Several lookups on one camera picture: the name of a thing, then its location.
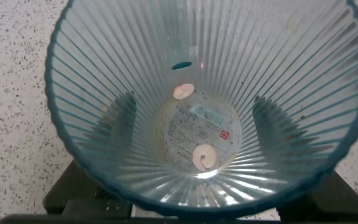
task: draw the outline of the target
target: black stand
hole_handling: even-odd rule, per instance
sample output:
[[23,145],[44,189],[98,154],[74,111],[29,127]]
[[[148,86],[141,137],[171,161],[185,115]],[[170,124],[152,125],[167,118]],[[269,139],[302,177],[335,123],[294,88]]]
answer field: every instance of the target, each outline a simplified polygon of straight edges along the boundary
[[[74,162],[71,162],[44,198],[44,207],[48,215],[9,215],[1,219],[0,224],[183,223],[172,218],[131,218],[132,204],[104,191],[79,170]],[[358,222],[358,195],[334,172],[319,187],[294,202],[277,208],[277,211],[283,222]],[[279,221],[219,221],[243,222]]]

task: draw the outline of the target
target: label on cup bottom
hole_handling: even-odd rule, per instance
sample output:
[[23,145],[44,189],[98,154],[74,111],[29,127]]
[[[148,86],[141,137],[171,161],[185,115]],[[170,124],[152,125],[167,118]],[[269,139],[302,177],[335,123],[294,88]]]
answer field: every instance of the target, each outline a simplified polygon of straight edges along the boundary
[[234,111],[224,102],[213,101],[214,109],[201,104],[197,99],[174,102],[165,110],[162,134],[166,160],[189,174],[198,174],[193,163],[193,151],[201,144],[214,147],[218,159],[205,172],[227,164],[237,154],[241,134],[239,120]]

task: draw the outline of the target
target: clear ribbed plastic cup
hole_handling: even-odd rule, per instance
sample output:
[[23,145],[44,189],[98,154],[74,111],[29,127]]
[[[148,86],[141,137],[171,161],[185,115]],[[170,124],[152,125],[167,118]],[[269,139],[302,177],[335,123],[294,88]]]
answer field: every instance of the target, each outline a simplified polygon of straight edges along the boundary
[[[69,1],[46,68],[53,123],[78,165],[163,215],[279,206],[358,137],[352,1]],[[176,100],[185,83],[194,92]],[[201,170],[204,144],[216,162]]]

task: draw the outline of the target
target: granite surface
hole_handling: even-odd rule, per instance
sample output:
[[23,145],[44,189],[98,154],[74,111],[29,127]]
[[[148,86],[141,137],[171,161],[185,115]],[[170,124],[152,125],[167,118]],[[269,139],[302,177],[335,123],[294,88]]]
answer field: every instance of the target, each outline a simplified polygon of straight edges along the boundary
[[[0,218],[45,213],[42,199],[71,161],[51,123],[43,78],[50,34],[66,3],[0,0]],[[337,171],[358,193],[358,141]],[[245,218],[278,215],[269,210]]]

